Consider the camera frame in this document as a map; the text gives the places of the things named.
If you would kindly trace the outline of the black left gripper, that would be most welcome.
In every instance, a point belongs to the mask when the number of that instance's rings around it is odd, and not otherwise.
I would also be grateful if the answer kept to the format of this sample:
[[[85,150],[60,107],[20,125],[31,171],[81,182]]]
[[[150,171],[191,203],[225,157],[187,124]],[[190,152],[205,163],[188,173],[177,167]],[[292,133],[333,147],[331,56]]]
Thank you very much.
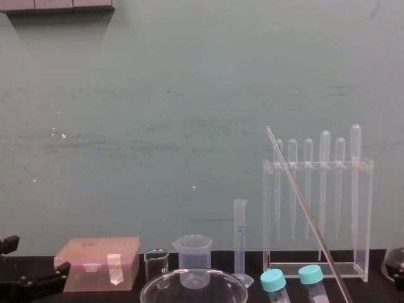
[[[20,238],[17,235],[4,238],[0,242],[0,255],[15,252]],[[71,263],[64,262],[54,269],[54,273],[38,278],[28,279],[26,276],[1,275],[1,302],[23,302],[18,290],[21,287],[27,291],[63,291]]]

